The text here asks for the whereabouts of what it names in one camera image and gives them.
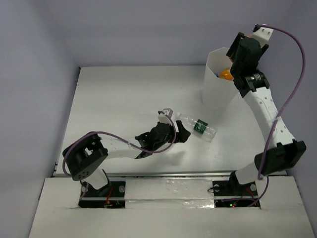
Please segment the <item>green label clear bottle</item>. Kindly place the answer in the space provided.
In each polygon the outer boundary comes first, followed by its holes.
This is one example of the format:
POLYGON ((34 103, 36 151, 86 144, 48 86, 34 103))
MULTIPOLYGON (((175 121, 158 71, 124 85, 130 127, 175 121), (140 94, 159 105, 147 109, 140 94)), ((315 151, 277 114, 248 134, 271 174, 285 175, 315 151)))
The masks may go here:
POLYGON ((175 118, 182 122, 187 131, 205 142, 211 142, 217 133, 216 127, 197 117, 176 113, 175 118))

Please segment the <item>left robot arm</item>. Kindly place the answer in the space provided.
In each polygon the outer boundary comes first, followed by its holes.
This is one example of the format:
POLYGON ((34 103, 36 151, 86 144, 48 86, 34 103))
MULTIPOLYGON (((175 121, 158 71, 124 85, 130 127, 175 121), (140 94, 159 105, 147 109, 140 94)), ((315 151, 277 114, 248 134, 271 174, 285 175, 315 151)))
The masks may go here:
POLYGON ((135 137, 139 145, 108 132, 92 131, 64 149, 62 169, 74 181, 84 180, 97 195, 104 196, 109 192, 109 183, 99 166, 105 159, 143 159, 167 151, 172 144, 186 142, 190 135, 180 120, 171 124, 158 122, 150 131, 135 137))

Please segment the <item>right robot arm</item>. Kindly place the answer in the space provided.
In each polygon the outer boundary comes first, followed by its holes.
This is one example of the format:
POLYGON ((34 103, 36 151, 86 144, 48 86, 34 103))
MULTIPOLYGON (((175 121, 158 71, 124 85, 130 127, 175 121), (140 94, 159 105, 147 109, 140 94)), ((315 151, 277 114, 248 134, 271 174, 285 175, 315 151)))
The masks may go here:
POLYGON ((267 49, 268 44, 261 45, 257 39, 238 33, 226 54, 232 61, 233 83, 266 140, 263 152, 253 162, 231 173, 228 189, 233 194, 240 194, 246 184, 264 176, 293 168, 307 149, 305 142, 296 140, 286 127, 273 101, 269 82, 258 70, 259 60, 267 49))

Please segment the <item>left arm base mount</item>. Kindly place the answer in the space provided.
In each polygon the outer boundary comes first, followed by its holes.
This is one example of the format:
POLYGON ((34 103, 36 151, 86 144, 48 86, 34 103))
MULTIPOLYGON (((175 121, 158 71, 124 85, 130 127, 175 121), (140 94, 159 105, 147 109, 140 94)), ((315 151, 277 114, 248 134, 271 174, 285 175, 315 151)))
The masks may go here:
POLYGON ((80 208, 125 208, 125 180, 113 180, 96 190, 87 182, 81 181, 81 195, 78 201, 80 208))

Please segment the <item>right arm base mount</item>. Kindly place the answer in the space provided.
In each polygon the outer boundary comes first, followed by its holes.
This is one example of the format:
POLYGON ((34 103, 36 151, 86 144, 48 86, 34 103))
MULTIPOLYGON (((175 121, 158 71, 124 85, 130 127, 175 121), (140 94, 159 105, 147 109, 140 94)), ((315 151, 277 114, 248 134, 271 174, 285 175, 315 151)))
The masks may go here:
POLYGON ((240 184, 235 172, 232 172, 228 180, 214 180, 208 189, 214 195, 216 208, 258 207, 260 202, 255 182, 240 184))

